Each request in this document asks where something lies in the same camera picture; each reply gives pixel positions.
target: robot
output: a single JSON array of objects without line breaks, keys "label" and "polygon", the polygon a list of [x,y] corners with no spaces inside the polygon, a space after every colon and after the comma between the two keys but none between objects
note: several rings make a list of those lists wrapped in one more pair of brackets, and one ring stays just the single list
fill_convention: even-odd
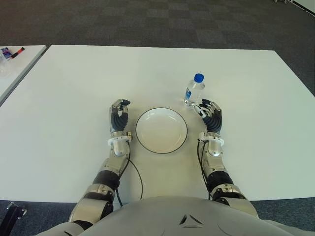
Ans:
[{"label": "robot", "polygon": [[207,132],[199,135],[197,156],[209,198],[153,197],[113,211],[115,191],[130,162],[132,137],[124,132],[129,104],[119,99],[110,107],[109,157],[76,204],[69,222],[38,236],[315,236],[313,232],[258,218],[222,162],[222,111],[206,99],[194,109],[207,127]]}]

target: plate rim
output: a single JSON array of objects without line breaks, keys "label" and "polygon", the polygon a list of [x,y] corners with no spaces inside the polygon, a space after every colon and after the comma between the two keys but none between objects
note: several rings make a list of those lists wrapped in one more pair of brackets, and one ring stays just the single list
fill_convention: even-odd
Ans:
[{"label": "plate rim", "polygon": [[[171,110],[171,111],[177,113],[177,114],[183,119],[183,121],[184,121],[184,123],[185,123],[185,126],[186,126],[186,136],[185,136],[184,141],[182,142],[182,144],[181,144],[178,148],[176,148],[175,150],[169,151],[169,152],[156,152],[156,151],[152,151],[152,150],[146,148],[146,147],[142,144],[142,142],[140,141],[140,139],[139,139],[139,137],[138,137],[137,126],[138,126],[138,122],[139,122],[140,118],[141,118],[144,114],[146,114],[148,111],[154,110],[154,109],[158,109],[158,108],[169,109],[169,110]],[[188,136],[188,127],[187,127],[187,123],[186,123],[185,119],[182,117],[181,114],[179,114],[178,112],[174,111],[173,109],[170,109],[170,108],[167,108],[167,107],[154,107],[154,108],[151,108],[151,109],[145,111],[144,113],[142,113],[141,116],[139,116],[139,118],[138,118],[138,120],[137,120],[137,123],[136,123],[136,130],[135,130],[135,131],[136,131],[137,140],[139,141],[139,143],[141,144],[141,146],[144,147],[146,150],[148,150],[148,151],[150,151],[150,152],[153,152],[153,153],[156,153],[156,154],[169,154],[169,153],[175,152],[176,150],[178,150],[178,149],[184,144],[184,142],[186,141],[187,136]]]}]

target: blue bottle cap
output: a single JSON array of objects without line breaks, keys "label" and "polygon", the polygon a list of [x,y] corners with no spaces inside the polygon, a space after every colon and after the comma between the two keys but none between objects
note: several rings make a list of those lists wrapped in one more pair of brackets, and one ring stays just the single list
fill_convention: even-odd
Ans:
[{"label": "blue bottle cap", "polygon": [[195,78],[194,80],[197,82],[197,83],[201,83],[203,81],[203,74],[195,74]]}]

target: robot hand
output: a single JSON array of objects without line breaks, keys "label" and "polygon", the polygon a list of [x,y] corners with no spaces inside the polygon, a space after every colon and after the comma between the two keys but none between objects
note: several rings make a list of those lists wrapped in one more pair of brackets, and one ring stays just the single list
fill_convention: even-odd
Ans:
[{"label": "robot hand", "polygon": [[128,122],[128,108],[130,104],[128,100],[118,99],[109,109],[110,116],[110,132],[123,132]]},{"label": "robot hand", "polygon": [[208,132],[220,134],[222,127],[221,108],[207,99],[202,100],[202,104],[194,107],[207,126]]}]

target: marker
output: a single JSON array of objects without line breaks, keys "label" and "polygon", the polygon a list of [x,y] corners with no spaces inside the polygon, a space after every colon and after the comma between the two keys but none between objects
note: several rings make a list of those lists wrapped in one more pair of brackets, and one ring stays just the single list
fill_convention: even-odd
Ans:
[{"label": "marker", "polygon": [[11,58],[15,58],[17,55],[19,55],[21,52],[23,52],[25,50],[25,48],[21,48],[20,50],[18,50],[15,54],[13,54],[12,56],[11,56]]}]

